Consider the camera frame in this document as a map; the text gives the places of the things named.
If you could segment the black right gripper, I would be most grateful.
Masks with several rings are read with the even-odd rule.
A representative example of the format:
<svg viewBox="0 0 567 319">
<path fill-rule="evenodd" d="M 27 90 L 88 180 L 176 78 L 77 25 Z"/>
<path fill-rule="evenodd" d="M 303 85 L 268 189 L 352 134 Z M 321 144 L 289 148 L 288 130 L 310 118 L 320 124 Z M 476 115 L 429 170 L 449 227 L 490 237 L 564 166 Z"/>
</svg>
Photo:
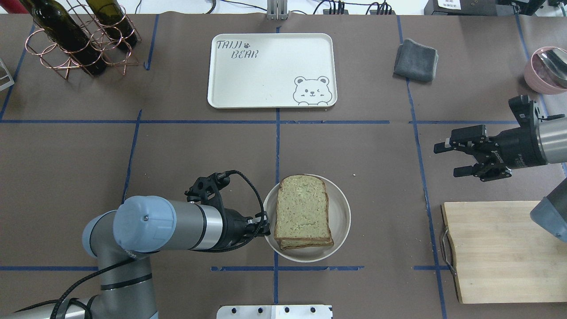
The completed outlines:
<svg viewBox="0 0 567 319">
<path fill-rule="evenodd" d="M 486 126 L 480 124 L 453 129 L 445 142 L 434 145 L 435 154 L 472 149 L 478 163 L 454 168 L 454 177 L 475 176 L 488 182 L 510 177 L 513 169 L 546 164 L 534 128 L 513 128 L 487 136 Z"/>
</svg>

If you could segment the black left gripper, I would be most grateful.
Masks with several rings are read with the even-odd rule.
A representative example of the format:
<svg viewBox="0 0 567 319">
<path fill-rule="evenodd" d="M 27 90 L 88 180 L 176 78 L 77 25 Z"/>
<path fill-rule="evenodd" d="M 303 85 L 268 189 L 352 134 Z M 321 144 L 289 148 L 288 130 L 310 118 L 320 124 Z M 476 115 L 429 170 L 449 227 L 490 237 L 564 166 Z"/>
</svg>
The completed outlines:
<svg viewBox="0 0 567 319">
<path fill-rule="evenodd" d="M 219 250 L 229 251 L 244 245 L 258 236 L 271 234 L 270 222 L 266 211 L 255 215 L 255 218 L 244 217 L 233 209 L 223 210 L 223 232 L 219 240 Z"/>
</svg>

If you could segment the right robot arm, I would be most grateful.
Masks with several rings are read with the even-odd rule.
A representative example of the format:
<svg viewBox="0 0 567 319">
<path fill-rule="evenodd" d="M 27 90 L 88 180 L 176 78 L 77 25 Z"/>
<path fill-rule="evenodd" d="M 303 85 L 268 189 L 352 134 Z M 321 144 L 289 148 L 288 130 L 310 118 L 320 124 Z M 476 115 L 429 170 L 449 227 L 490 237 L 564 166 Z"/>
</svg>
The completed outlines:
<svg viewBox="0 0 567 319">
<path fill-rule="evenodd" d="M 453 129 L 478 124 L 484 124 L 490 136 L 518 127 L 512 115 L 496 120 L 446 121 L 418 126 L 423 170 L 437 240 L 440 239 L 444 228 L 444 202 L 540 201 L 565 179 L 563 166 L 560 164 L 516 169 L 512 171 L 510 178 L 490 182 L 482 182 L 474 176 L 455 178 L 454 168 L 475 164 L 474 157 L 457 151 L 434 154 L 434 145 L 445 141 Z"/>
</svg>

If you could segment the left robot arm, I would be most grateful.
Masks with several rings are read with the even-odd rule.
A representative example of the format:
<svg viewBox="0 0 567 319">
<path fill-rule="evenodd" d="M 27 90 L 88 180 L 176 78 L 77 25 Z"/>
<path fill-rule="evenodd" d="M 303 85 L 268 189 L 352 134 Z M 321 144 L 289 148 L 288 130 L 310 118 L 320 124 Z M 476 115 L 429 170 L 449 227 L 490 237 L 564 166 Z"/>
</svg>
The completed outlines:
<svg viewBox="0 0 567 319">
<path fill-rule="evenodd" d="M 37 303 L 8 319 L 156 319 L 150 255 L 164 250 L 229 252 L 270 233 L 264 208 L 255 217 L 226 209 L 221 197 L 188 202 L 134 196 L 94 218 L 82 243 L 99 271 L 61 297 Z"/>
</svg>

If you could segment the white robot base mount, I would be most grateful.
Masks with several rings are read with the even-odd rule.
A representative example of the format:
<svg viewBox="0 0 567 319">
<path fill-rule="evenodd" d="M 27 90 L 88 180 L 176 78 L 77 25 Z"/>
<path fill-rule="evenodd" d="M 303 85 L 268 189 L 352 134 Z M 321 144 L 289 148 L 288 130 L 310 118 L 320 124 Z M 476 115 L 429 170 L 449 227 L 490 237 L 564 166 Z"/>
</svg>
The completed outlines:
<svg viewBox="0 0 567 319">
<path fill-rule="evenodd" d="M 217 319 L 332 319 L 331 305 L 227 305 L 217 311 Z"/>
</svg>

